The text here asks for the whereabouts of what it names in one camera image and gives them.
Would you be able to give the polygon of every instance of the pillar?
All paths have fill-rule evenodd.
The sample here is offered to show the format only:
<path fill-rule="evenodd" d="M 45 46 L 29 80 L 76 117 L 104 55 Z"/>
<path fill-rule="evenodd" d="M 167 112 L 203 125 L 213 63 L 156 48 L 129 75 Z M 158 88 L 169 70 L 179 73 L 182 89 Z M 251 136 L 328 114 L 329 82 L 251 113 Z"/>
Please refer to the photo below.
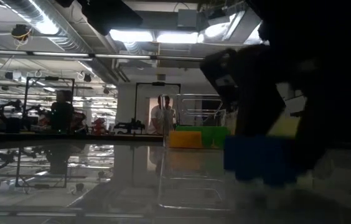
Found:
<path fill-rule="evenodd" d="M 92 102 L 84 102 L 83 103 L 83 111 L 86 114 L 86 125 L 91 127 L 91 123 L 93 121 L 93 112 L 91 111 Z"/>

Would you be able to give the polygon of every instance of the workshop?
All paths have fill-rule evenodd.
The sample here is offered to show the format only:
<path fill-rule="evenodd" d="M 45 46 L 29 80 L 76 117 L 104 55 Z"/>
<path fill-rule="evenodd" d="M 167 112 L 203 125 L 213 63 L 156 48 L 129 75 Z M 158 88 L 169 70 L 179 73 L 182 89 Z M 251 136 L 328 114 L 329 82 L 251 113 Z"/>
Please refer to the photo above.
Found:
<path fill-rule="evenodd" d="M 0 223 L 180 222 L 351 223 L 351 2 L 0 0 Z"/>

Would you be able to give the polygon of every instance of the black frame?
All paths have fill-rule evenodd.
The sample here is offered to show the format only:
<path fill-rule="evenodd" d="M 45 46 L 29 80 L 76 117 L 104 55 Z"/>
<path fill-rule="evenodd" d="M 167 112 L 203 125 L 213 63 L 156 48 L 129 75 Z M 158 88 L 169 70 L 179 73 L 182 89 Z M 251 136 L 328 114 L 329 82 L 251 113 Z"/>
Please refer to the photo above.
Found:
<path fill-rule="evenodd" d="M 31 86 L 29 86 L 29 80 L 36 80 L 32 83 Z M 27 104 L 27 93 L 29 91 L 29 88 L 30 87 L 33 87 L 40 79 L 40 77 L 27 77 L 26 78 L 26 87 L 25 87 L 25 99 L 24 99 L 24 105 L 23 105 L 23 114 L 22 114 L 22 117 L 25 117 L 27 116 L 27 113 L 26 113 L 26 104 Z M 72 81 L 72 98 L 70 99 L 70 104 L 73 105 L 73 94 L 74 94 L 74 91 L 75 91 L 75 79 L 74 78 L 59 78 L 59 77 L 45 77 L 44 80 L 47 80 L 47 81 L 58 81 L 58 80 L 70 80 Z"/>
<path fill-rule="evenodd" d="M 19 148 L 18 149 L 18 161 L 17 161 L 17 166 L 16 166 L 16 178 L 15 178 L 15 187 L 20 187 L 20 188 L 27 188 L 27 187 L 30 187 L 30 188 L 36 188 L 35 185 L 29 185 L 27 183 L 27 181 L 25 180 L 25 178 L 23 178 L 22 175 L 20 175 L 20 172 L 21 172 L 21 155 L 22 155 L 22 149 L 23 148 Z M 68 185 L 68 161 L 66 161 L 66 167 L 67 167 L 67 170 L 66 170 L 66 173 L 65 175 L 61 176 L 61 179 L 54 185 L 54 186 L 49 186 L 49 189 L 65 189 L 67 188 L 67 185 Z M 19 179 L 22 179 L 22 185 L 19 184 Z M 61 182 L 63 179 L 64 182 L 63 182 L 63 186 L 57 186 L 57 184 L 59 182 Z"/>
<path fill-rule="evenodd" d="M 136 83 L 136 95 L 134 98 L 134 119 L 137 120 L 137 96 L 138 96 L 138 86 L 139 85 L 152 85 L 152 86 L 166 86 L 175 85 L 179 87 L 178 93 L 181 94 L 181 84 L 180 83 Z"/>

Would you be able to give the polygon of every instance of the ceiling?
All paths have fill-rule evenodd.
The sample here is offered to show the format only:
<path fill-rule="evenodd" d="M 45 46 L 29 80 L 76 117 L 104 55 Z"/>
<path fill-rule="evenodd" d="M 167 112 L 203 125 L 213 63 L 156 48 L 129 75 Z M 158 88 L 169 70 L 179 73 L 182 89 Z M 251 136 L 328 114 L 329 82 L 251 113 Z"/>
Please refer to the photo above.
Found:
<path fill-rule="evenodd" d="M 67 30 L 74 30 L 81 40 L 89 47 L 90 52 L 101 54 L 119 53 L 120 50 L 126 50 L 122 42 L 114 41 L 110 36 L 103 37 L 90 26 L 83 14 L 81 13 L 80 5 L 73 3 L 69 8 L 62 8 L 56 4 L 54 0 L 42 0 L 51 3 L 56 12 L 61 18 L 65 19 Z M 150 1 L 125 1 L 126 4 L 134 9 L 137 13 L 150 15 L 150 13 L 168 13 L 168 15 L 177 14 L 178 9 L 186 8 L 184 3 L 191 9 L 196 9 L 201 1 L 189 0 L 182 3 L 150 0 Z M 249 36 L 251 31 L 257 26 L 257 21 L 251 22 L 253 28 L 237 27 L 238 32 L 233 34 L 233 38 L 238 38 L 239 35 Z M 63 52 L 63 49 L 51 41 L 52 36 L 43 35 L 37 30 L 33 30 L 31 37 L 25 44 L 19 44 L 9 34 L 16 24 L 29 25 L 21 16 L 14 11 L 0 7 L 0 50 L 28 50 L 28 51 L 45 51 L 45 52 Z M 204 57 L 208 54 L 224 50 L 226 48 L 239 48 L 245 39 L 242 41 L 231 42 L 217 42 L 211 44 L 150 44 L 140 43 L 141 48 L 150 54 L 161 55 L 178 55 L 178 56 L 194 56 Z M 75 61 L 72 58 L 38 58 L 38 57 L 0 57 L 0 94 L 22 94 L 25 90 L 22 80 L 6 80 L 4 75 L 8 71 L 19 70 L 23 76 L 34 76 L 37 71 L 42 72 L 42 77 L 58 76 L 62 78 L 74 78 L 76 80 L 75 96 L 107 96 L 116 101 L 117 91 L 110 83 L 104 83 L 100 77 L 109 75 L 116 76 L 119 80 L 115 85 L 123 82 L 155 82 L 157 73 L 166 74 L 166 82 L 176 83 L 206 83 L 206 79 L 199 70 L 199 64 L 196 62 L 179 62 L 179 61 L 161 61 L 144 63 L 141 61 L 128 61 L 121 63 L 121 71 L 126 77 L 123 77 L 118 72 L 113 71 L 112 59 L 100 59 L 104 68 L 108 71 L 107 74 L 97 73 L 92 75 L 90 83 L 82 80 L 81 73 L 91 73 L 85 65 Z M 59 86 L 61 88 L 68 88 L 66 83 L 46 82 L 46 85 Z M 2 85 L 9 85 L 8 91 L 1 90 Z M 110 94 L 103 93 L 104 87 L 110 88 Z M 34 88 L 30 90 L 30 95 L 53 95 L 52 92 L 47 92 L 41 88 Z"/>

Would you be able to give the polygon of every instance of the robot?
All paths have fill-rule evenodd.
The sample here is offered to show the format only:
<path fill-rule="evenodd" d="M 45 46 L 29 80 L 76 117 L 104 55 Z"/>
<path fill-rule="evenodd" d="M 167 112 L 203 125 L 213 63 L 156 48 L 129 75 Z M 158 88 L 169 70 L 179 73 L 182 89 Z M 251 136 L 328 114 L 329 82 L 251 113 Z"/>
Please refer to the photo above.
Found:
<path fill-rule="evenodd" d="M 225 168 L 241 180 L 282 185 L 313 169 L 334 141 L 351 142 L 351 11 L 338 16 L 341 5 L 331 0 L 247 3 L 262 18 L 259 35 L 269 45 L 209 55 L 200 67 L 228 110 L 238 110 Z M 281 82 L 307 98 L 295 139 L 265 137 L 285 107 Z"/>

